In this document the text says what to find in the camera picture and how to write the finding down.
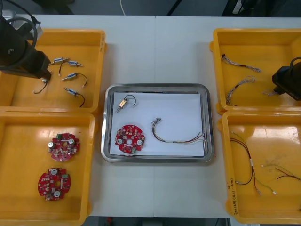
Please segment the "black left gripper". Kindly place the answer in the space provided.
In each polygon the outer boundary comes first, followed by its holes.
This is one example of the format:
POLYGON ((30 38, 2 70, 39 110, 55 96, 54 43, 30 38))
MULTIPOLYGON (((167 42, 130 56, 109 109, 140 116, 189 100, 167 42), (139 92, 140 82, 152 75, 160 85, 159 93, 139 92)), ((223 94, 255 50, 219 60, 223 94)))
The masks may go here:
POLYGON ((23 62, 23 76, 35 79, 51 79, 51 72, 48 70, 49 58, 42 51, 36 49, 26 50, 26 59, 23 62))

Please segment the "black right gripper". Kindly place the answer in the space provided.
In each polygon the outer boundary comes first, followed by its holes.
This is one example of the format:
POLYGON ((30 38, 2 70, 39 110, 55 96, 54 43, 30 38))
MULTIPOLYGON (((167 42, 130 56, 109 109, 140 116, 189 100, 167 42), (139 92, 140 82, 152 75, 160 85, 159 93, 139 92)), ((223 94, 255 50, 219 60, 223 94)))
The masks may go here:
POLYGON ((275 84, 273 91, 282 95, 287 93, 296 101, 301 100, 301 67, 283 66, 273 76, 272 82, 275 84))

